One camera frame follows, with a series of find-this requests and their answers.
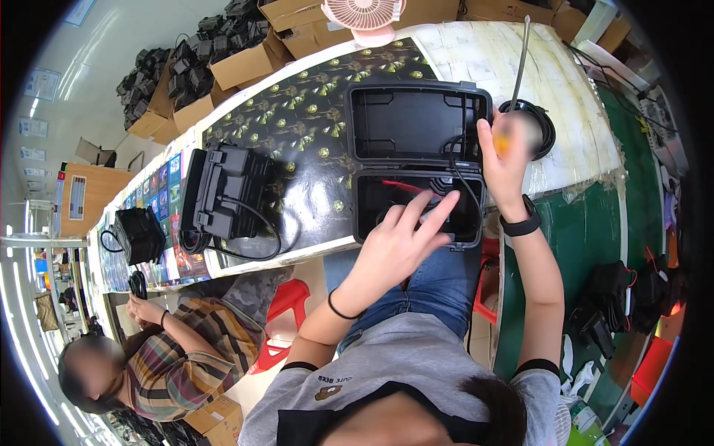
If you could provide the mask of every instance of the gray t-shirt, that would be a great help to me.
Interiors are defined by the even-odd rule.
[[[474,362],[464,350],[463,340],[436,316],[402,313],[365,330],[339,359],[315,372],[307,368],[281,371],[246,417],[238,444],[275,445],[279,410],[342,410],[390,381],[415,387],[444,414],[488,422],[486,406],[458,386],[471,376],[492,375]],[[526,405],[524,444],[544,445],[553,431],[560,395],[558,376],[531,369],[519,373],[511,383],[520,390]],[[309,412],[295,413],[309,416]]]

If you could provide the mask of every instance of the open black case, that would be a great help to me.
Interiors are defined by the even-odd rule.
[[[352,180],[355,240],[364,243],[389,207],[407,204],[419,191],[435,193],[426,218],[439,196],[457,189],[461,199],[441,230],[452,236],[451,250],[478,246],[486,183],[476,121],[492,122],[491,95],[471,82],[440,81],[352,83],[344,95],[347,149],[361,164]]]

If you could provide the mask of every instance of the striped shirt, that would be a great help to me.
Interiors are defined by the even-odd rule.
[[[134,411],[180,420],[235,385],[258,359],[264,332],[225,300],[190,299],[174,313],[220,354],[185,353],[167,333],[151,336],[128,365]]]

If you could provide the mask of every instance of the blue jeans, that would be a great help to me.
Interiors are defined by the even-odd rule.
[[[328,291],[345,280],[358,254],[359,249],[324,258]],[[481,246],[461,253],[450,252],[448,248],[435,251],[412,274],[406,289],[398,285],[367,308],[364,316],[352,324],[337,352],[341,354],[364,330],[410,311],[435,315],[463,339],[473,312],[480,269]]]

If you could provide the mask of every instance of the case lid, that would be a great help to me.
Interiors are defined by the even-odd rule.
[[[388,81],[352,83],[345,91],[347,149],[370,168],[481,168],[476,121],[492,116],[487,91],[472,82]],[[466,140],[466,152],[463,150]]]

